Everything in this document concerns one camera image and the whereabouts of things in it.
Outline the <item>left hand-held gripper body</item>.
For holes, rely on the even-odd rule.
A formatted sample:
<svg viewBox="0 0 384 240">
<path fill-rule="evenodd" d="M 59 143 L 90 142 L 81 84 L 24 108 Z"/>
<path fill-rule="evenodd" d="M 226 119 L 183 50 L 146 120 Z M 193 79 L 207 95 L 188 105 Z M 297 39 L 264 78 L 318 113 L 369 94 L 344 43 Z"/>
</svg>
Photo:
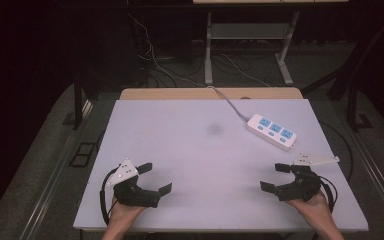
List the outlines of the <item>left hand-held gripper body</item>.
<svg viewBox="0 0 384 240">
<path fill-rule="evenodd" d="M 125 160 L 112 169 L 105 180 L 105 185 L 112 187 L 114 197 L 126 206 L 158 206 L 161 196 L 158 191 L 146 190 L 138 186 L 139 174 L 130 160 Z"/>
</svg>

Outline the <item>black stand leg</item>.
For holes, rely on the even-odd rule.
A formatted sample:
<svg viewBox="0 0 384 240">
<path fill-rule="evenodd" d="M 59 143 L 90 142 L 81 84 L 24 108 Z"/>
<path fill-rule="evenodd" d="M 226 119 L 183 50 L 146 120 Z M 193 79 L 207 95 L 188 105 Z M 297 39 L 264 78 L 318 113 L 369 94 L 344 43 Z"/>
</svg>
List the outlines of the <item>black stand leg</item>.
<svg viewBox="0 0 384 240">
<path fill-rule="evenodd" d="M 74 130 L 77 130 L 83 120 L 83 93 L 80 74 L 74 75 Z"/>
<path fill-rule="evenodd" d="M 359 129 L 372 128 L 372 124 L 367 116 L 365 114 L 357 113 L 358 81 L 356 80 L 356 75 L 359 68 L 360 65 L 357 64 L 351 71 L 348 85 L 347 123 L 354 132 L 357 132 Z"/>
</svg>

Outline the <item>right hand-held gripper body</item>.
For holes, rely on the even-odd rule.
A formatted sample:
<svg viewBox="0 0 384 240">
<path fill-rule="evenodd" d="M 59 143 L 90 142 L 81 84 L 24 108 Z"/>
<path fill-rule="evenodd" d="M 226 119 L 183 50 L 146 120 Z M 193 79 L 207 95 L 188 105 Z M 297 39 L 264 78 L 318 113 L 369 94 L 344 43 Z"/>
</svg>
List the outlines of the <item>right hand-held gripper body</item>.
<svg viewBox="0 0 384 240">
<path fill-rule="evenodd" d="M 294 175 L 294 181 L 289 184 L 277 186 L 276 196 L 280 201 L 295 199 L 308 201 L 319 192 L 321 187 L 323 187 L 328 196 L 328 201 L 334 202 L 335 198 L 331 188 L 323 181 L 321 176 L 311 169 L 311 167 L 338 162 L 339 158 L 337 156 L 322 156 L 301 152 L 297 159 L 290 165 L 290 173 Z"/>
</svg>

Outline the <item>grey metal desk frame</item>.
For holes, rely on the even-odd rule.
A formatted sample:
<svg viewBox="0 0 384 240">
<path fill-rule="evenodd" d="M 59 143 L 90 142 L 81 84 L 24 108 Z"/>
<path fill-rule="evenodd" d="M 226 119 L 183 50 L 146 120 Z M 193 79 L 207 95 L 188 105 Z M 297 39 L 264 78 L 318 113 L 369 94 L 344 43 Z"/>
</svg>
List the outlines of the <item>grey metal desk frame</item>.
<svg viewBox="0 0 384 240">
<path fill-rule="evenodd" d="M 288 22 L 284 23 L 215 23 L 213 14 L 207 14 L 206 46 L 204 60 L 205 84 L 213 84 L 211 48 L 213 40 L 281 40 L 282 48 L 275 54 L 275 60 L 286 85 L 293 80 L 285 62 L 292 42 L 300 12 L 295 11 Z"/>
</svg>

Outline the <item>person's right hand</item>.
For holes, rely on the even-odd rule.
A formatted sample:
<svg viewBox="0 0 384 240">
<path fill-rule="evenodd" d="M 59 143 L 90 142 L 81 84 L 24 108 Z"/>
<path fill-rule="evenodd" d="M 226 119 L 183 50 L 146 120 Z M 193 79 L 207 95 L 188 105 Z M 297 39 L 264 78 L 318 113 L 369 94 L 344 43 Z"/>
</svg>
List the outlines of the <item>person's right hand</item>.
<svg viewBox="0 0 384 240">
<path fill-rule="evenodd" d="M 308 201 L 295 199 L 288 200 L 287 204 L 294 207 L 306 223 L 315 230 L 326 230 L 334 223 L 328 202 L 322 192 Z"/>
</svg>

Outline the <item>metal floor rail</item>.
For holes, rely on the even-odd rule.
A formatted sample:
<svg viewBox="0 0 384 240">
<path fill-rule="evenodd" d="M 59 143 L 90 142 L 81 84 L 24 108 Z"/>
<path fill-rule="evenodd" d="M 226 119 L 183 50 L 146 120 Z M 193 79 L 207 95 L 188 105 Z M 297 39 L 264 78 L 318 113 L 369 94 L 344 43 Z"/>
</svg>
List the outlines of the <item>metal floor rail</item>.
<svg viewBox="0 0 384 240">
<path fill-rule="evenodd" d="M 77 106 L 72 100 L 59 99 L 48 114 L 23 160 L 24 186 L 31 194 L 33 205 L 27 211 L 18 240 L 34 239 L 79 135 L 75 113 L 79 110 L 81 117 L 88 117 L 92 109 L 89 100 L 81 100 Z"/>
<path fill-rule="evenodd" d="M 363 144 L 361 137 L 356 132 L 347 129 L 347 134 L 356 145 L 357 151 L 362 158 L 362 163 L 384 202 L 384 175 L 376 164 L 375 158 L 371 155 L 369 149 Z"/>
</svg>

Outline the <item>white power strip blue sockets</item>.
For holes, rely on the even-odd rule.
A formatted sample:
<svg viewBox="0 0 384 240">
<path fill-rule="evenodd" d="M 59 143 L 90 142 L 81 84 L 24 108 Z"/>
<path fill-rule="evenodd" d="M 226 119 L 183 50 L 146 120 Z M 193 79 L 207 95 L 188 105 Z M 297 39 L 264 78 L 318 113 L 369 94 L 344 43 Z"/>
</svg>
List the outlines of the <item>white power strip blue sockets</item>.
<svg viewBox="0 0 384 240">
<path fill-rule="evenodd" d="M 293 149 L 297 139 L 290 129 L 259 114 L 254 114 L 246 122 L 245 128 L 283 151 Z"/>
</svg>

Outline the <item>black rectangular floor frame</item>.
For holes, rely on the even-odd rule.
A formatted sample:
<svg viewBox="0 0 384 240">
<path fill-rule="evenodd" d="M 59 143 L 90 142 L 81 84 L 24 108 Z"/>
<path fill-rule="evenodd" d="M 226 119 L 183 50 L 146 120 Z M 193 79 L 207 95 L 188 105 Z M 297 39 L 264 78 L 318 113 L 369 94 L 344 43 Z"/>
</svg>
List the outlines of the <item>black rectangular floor frame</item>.
<svg viewBox="0 0 384 240">
<path fill-rule="evenodd" d="M 94 152 L 95 144 L 91 142 L 81 142 L 69 162 L 70 167 L 87 167 Z"/>
</svg>

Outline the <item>person's left hand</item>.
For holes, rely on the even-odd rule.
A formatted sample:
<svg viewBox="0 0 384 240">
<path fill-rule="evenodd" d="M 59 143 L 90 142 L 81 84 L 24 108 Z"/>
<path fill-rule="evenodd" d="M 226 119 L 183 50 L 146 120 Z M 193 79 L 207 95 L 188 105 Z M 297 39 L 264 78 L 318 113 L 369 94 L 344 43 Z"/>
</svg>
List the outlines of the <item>person's left hand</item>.
<svg viewBox="0 0 384 240">
<path fill-rule="evenodd" d="M 144 210 L 145 207 L 126 206 L 120 204 L 116 198 L 113 198 L 108 228 L 117 231 L 127 231 Z"/>
</svg>

